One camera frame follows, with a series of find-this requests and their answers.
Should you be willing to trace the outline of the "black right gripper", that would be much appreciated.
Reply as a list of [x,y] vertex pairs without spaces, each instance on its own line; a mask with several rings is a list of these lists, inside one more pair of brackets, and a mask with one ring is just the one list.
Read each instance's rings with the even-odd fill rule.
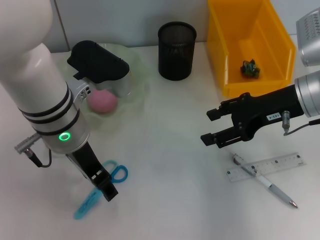
[[247,92],[208,110],[206,115],[211,121],[231,115],[233,127],[204,134],[200,139],[206,146],[217,145],[220,149],[240,141],[250,141],[260,128],[280,122],[282,118],[276,118],[274,114],[282,115],[285,111],[291,118],[304,114],[294,85],[256,97]]

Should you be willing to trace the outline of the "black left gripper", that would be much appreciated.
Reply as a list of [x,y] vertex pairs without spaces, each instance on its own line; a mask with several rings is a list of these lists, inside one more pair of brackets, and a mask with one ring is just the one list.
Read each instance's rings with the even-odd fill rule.
[[112,176],[102,166],[88,142],[66,156],[89,181],[93,182],[108,202],[118,194],[112,183]]

